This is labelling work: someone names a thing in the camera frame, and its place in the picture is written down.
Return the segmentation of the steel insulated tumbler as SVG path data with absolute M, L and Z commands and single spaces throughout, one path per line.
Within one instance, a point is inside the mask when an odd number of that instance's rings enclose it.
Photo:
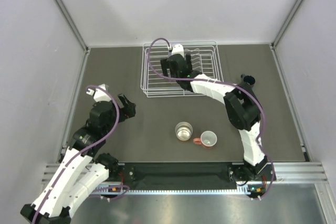
M 193 128 L 187 122 L 180 122 L 175 127 L 175 134 L 178 140 L 188 141 L 193 134 Z

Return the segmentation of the pink handled mug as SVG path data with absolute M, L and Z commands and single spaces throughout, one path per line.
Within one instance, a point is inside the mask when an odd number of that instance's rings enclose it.
M 217 135 L 212 131 L 205 131 L 200 137 L 194 138 L 193 143 L 204 148 L 212 148 L 217 143 Z

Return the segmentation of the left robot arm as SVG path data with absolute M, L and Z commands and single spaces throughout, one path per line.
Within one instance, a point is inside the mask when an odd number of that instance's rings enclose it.
M 118 160 L 98 154 L 118 123 L 136 114 L 135 103 L 124 94 L 116 101 L 101 90 L 92 94 L 95 103 L 85 125 L 75 131 L 64 158 L 46 188 L 20 214 L 29 223 L 70 223 L 81 204 L 105 180 L 117 178 Z

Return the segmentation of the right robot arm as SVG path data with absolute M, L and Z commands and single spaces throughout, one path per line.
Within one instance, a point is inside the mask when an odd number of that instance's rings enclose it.
M 264 174 L 267 157 L 260 149 L 260 109 L 251 86 L 246 82 L 224 84 L 206 74 L 193 70 L 191 55 L 173 54 L 160 60 L 162 73 L 173 78 L 186 91 L 203 94 L 222 103 L 229 122 L 238 129 L 244 149 L 244 172 L 251 180 Z

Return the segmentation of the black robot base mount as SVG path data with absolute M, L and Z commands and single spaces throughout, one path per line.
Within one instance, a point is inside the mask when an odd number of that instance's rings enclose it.
M 119 163 L 109 175 L 110 181 L 121 182 L 138 190 L 234 189 L 276 180 L 274 169 L 267 164 L 257 178 L 250 178 L 243 163 L 232 162 L 149 162 Z

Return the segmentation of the dark blue mug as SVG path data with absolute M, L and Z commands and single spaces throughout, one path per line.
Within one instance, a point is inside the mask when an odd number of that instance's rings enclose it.
M 256 80 L 253 76 L 250 75 L 245 75 L 242 74 L 241 76 L 241 80 L 247 84 L 249 84 L 251 87 L 255 84 Z

